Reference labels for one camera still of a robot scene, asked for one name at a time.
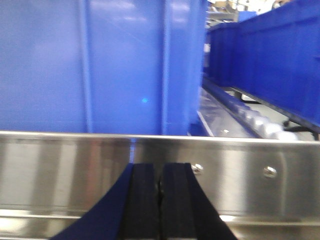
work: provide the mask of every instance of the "stainless steel rail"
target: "stainless steel rail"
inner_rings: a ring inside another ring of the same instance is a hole
[[[0,132],[0,239],[47,239],[128,162],[191,163],[240,240],[320,239],[320,143],[251,138]]]

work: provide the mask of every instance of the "metal surface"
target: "metal surface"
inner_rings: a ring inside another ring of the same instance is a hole
[[[252,131],[243,127],[214,96],[201,89],[199,118],[208,136],[252,138]]]
[[[82,216],[128,162],[197,163],[240,240],[320,239],[320,143],[218,137],[0,133],[0,240],[47,239]],[[277,171],[266,178],[264,168]]]

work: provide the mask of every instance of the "blue plastic crate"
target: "blue plastic crate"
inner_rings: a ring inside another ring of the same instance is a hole
[[[234,64],[234,42],[238,23],[220,23],[211,27],[207,33],[210,44],[206,77],[221,87],[232,85],[231,69]]]
[[[0,129],[185,135],[206,0],[1,0]]]
[[[320,127],[319,39],[319,0],[294,0],[240,22],[230,85]]]

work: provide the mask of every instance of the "blue bin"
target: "blue bin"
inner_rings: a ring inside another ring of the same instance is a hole
[[[234,31],[230,86],[320,127],[320,1],[294,0]]]
[[[1,0],[0,129],[185,135],[206,0]]]
[[[221,87],[232,85],[232,66],[234,64],[234,43],[238,23],[220,23],[207,32],[207,43],[210,44],[206,77]]]

